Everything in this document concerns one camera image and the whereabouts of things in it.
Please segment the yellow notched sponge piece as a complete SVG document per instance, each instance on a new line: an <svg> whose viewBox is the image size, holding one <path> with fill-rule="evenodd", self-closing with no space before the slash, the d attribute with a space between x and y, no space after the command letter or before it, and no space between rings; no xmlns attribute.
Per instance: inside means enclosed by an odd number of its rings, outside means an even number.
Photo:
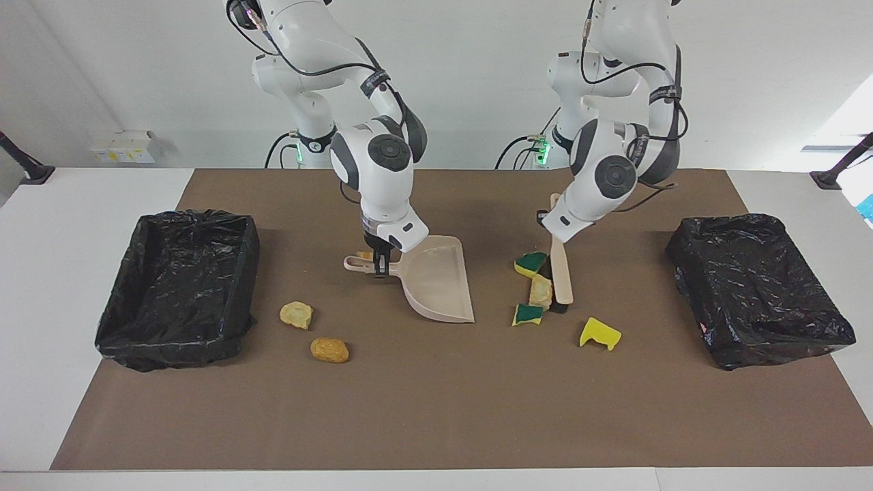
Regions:
<svg viewBox="0 0 873 491"><path fill-rule="evenodd" d="M587 342L595 342L605 347L607 351L614 351L622 337L623 333L614 327L595 317L589 317L581 330L578 346L583 347Z"/></svg>

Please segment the brown table mat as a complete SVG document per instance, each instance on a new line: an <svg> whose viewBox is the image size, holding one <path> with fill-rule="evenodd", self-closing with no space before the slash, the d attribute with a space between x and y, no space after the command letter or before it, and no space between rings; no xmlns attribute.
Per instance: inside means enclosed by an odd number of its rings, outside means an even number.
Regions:
<svg viewBox="0 0 873 491"><path fill-rule="evenodd" d="M238 357L141 373L101 361L54 470L873 466L873 426L831 357L718 369L665 252L686 217L746 208L726 172L567 244L576 301L512 327L514 271L548 248L537 208L567 171L419 170L413 204L464 249L475 322L434 323L393 278L347 271L358 211L324 170L197 170L181 209L254 218L256 325ZM280 308L314 308L308 331ZM595 317L614 351L579 347ZM346 342L349 361L310 353Z"/></svg>

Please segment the beige sponge chunk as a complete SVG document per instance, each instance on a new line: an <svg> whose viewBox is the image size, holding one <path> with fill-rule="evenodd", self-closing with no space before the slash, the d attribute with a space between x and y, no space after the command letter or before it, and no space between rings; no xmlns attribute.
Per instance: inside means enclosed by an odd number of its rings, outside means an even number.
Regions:
<svg viewBox="0 0 873 491"><path fill-rule="evenodd" d="M554 286L552 280L541 274L532 277L532 285L528 296L528 305L549 311L554 301Z"/></svg>

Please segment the white box with yellow labels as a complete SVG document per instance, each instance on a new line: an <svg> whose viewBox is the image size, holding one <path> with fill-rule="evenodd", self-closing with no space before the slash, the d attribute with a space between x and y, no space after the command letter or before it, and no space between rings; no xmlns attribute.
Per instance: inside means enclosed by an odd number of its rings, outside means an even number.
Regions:
<svg viewBox="0 0 873 491"><path fill-rule="evenodd" d="M163 153L149 130L104 134L90 144L89 151L100 164L157 164Z"/></svg>

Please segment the pale yellow crumpled food piece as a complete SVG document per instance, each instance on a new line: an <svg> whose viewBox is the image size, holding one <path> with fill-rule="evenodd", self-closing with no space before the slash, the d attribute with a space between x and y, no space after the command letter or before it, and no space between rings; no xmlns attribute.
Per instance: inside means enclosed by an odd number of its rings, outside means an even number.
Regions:
<svg viewBox="0 0 873 491"><path fill-rule="evenodd" d="M296 329L308 331L312 317L314 317L314 308L301 301L292 301L280 308L282 323L296 327Z"/></svg>

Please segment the pink hand brush black bristles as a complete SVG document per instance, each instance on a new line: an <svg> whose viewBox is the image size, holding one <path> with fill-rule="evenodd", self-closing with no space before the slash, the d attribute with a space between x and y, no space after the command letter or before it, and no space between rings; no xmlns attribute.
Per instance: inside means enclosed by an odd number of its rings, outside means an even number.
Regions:
<svg viewBox="0 0 873 491"><path fill-rule="evenodd" d="M550 243L550 267L554 291L550 311L564 314L574 303L574 292L565 246L556 235L552 235Z"/></svg>

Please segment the pink plastic dustpan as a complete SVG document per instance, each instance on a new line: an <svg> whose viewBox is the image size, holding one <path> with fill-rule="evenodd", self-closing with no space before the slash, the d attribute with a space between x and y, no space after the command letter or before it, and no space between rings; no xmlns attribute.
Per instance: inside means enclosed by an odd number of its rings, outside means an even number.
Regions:
<svg viewBox="0 0 873 491"><path fill-rule="evenodd" d="M401 280L406 301L421 316L440 323L474 323L462 242L430 235L390 262L389 275Z"/></svg>

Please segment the black stand leg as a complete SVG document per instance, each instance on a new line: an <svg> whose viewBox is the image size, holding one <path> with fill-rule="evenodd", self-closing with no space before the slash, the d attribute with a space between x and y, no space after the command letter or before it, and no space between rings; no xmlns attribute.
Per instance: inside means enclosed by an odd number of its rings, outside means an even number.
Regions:
<svg viewBox="0 0 873 491"><path fill-rule="evenodd" d="M811 171L810 178L822 190L841 192L842 187L838 183L839 176L853 164L858 164L861 157L867 153L871 153L870 157L873 158L873 132L865 134L861 142L849 149L829 170Z"/></svg>
<svg viewBox="0 0 873 491"><path fill-rule="evenodd" d="M24 171L24 177L20 180L22 185L44 184L56 171L55 166L42 164L27 152L18 148L3 131L0 131L0 148Z"/></svg>

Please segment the golden brown nugget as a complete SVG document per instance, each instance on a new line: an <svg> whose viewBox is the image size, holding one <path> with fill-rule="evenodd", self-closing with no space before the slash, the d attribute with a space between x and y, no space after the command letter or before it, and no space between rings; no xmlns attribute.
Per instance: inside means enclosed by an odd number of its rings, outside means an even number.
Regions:
<svg viewBox="0 0 873 491"><path fill-rule="evenodd" d="M310 343L311 355L325 363L343 364L349 361L351 353L346 342L337 338L316 338Z"/></svg>

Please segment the bin lined with black bag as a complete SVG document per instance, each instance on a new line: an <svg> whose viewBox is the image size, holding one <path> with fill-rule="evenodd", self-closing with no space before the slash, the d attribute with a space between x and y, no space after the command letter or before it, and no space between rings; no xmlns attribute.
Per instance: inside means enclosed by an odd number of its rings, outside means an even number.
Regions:
<svg viewBox="0 0 873 491"><path fill-rule="evenodd" d="M260 239L251 215L183 209L135 224L94 346L140 372L239 355L255 320Z"/></svg>
<svg viewBox="0 0 873 491"><path fill-rule="evenodd" d="M665 254L721 370L783 366L857 341L785 224L748 213L684 218Z"/></svg>

